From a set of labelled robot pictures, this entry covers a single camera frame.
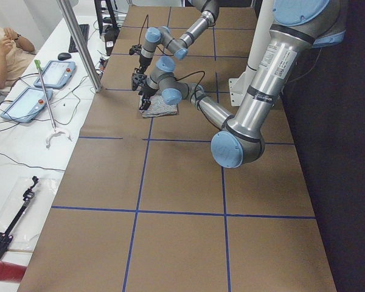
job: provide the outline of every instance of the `black mouse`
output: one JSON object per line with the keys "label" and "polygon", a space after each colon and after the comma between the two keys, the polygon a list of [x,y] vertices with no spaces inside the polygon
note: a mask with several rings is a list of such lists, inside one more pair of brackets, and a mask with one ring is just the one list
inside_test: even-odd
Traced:
{"label": "black mouse", "polygon": [[72,55],[69,53],[59,53],[57,58],[60,61],[64,61],[64,60],[70,59],[71,57],[72,57]]}

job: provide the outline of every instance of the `computer keyboard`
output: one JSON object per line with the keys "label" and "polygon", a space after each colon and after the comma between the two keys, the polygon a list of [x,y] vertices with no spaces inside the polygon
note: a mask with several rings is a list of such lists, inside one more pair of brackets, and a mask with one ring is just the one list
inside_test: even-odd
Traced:
{"label": "computer keyboard", "polygon": [[[81,33],[84,36],[85,44],[87,44],[88,43],[88,34],[89,34],[89,24],[80,24],[79,26],[80,26]],[[69,44],[68,52],[69,53],[78,52],[72,36],[71,36],[71,42]]]}

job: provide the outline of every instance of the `clear plastic sheet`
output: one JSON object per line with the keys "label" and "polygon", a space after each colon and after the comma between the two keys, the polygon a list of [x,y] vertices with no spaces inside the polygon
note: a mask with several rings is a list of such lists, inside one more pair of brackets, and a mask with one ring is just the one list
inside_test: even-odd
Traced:
{"label": "clear plastic sheet", "polygon": [[[33,252],[41,234],[60,181],[41,178],[33,188],[35,197],[31,200],[10,234],[13,240],[9,251]],[[24,192],[33,185],[31,178],[19,178],[0,211],[0,232],[5,232],[23,205]]]}

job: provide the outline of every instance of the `white desk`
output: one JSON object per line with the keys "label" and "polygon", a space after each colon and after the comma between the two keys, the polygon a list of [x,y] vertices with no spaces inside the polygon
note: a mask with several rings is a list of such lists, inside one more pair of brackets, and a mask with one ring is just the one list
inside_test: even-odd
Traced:
{"label": "white desk", "polygon": [[[99,33],[94,32],[94,22],[96,18],[93,16],[78,16],[77,21],[79,24],[88,23],[89,37],[88,50],[91,54],[91,58],[94,64],[97,64],[101,53],[105,53],[104,43],[100,41]],[[57,55],[60,52],[67,52],[69,47],[70,33],[66,26],[65,21],[62,19],[51,36],[47,39],[43,47],[36,55],[36,59],[41,61],[42,67],[47,64],[49,60],[56,60]],[[52,102],[63,97],[73,88],[75,88],[84,76],[87,76],[85,67],[81,61],[79,53],[72,53],[72,58],[69,59],[74,61],[77,65],[75,74],[72,76],[69,83],[61,90],[54,91],[54,97]],[[34,62],[26,69],[23,75],[35,73],[37,69]],[[34,80],[37,77],[24,79],[28,84],[32,86]],[[6,98],[7,100],[13,100],[18,94],[26,87],[23,82],[18,81],[12,89],[11,93]],[[5,153],[9,157],[15,159],[18,162],[22,162],[28,165],[37,165],[45,168],[53,169],[65,169],[69,158],[71,157],[75,143],[78,139],[80,128],[84,123],[89,107],[91,106],[92,99],[94,97],[94,90],[92,83],[87,78],[75,91],[76,95],[80,98],[80,103],[75,112],[73,120],[69,125],[60,125],[70,131],[71,141],[66,138],[65,135],[53,137],[50,141],[50,149],[46,148],[46,136],[52,129],[50,120],[40,122],[33,120],[28,124],[19,124],[14,128],[0,132],[0,152]],[[66,123],[72,116],[73,110],[78,102],[73,95],[67,96],[61,102],[54,103],[52,105],[52,111],[56,120]],[[7,104],[3,104],[0,109],[4,110],[8,107]],[[47,108],[43,109],[37,119],[49,119]],[[0,123],[0,130],[8,128],[15,123],[6,122]],[[20,178],[32,178],[37,176],[39,179],[54,179],[59,182],[63,176],[63,172],[57,172],[53,170],[42,170],[42,169],[30,169],[26,166],[18,165],[9,160],[8,158],[0,155],[0,211],[5,205],[8,196],[12,192],[14,186]],[[21,191],[20,195],[23,195],[26,189]],[[41,216],[41,221],[45,221],[46,216]],[[27,265],[31,258],[31,252],[7,252],[2,258],[5,262],[17,263],[20,265]],[[18,289],[18,284],[0,282],[0,291],[11,292]]]}

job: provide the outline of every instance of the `metal pole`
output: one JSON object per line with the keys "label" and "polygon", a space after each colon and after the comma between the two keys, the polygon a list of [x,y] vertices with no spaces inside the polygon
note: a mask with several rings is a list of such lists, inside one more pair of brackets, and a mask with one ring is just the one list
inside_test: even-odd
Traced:
{"label": "metal pole", "polygon": [[86,47],[86,43],[78,26],[73,8],[68,0],[57,0],[57,3],[60,7],[63,18],[68,25],[68,29],[73,37],[78,52],[80,53],[81,60],[83,61],[88,76],[92,81],[93,87],[95,88],[96,92],[100,92],[102,90],[102,84],[94,68],[91,55],[89,54],[88,48]]}

